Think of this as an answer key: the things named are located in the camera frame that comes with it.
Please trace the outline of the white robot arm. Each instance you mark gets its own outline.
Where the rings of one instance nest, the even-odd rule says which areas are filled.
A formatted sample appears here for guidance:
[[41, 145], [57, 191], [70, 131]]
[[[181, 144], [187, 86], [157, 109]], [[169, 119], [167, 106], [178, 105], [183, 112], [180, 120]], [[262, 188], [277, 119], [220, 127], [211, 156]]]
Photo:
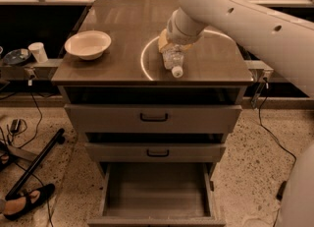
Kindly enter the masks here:
[[[158, 46], [187, 49], [212, 26], [314, 97], [314, 24], [245, 0], [178, 0]], [[314, 227], [314, 144], [296, 160], [274, 227]]]

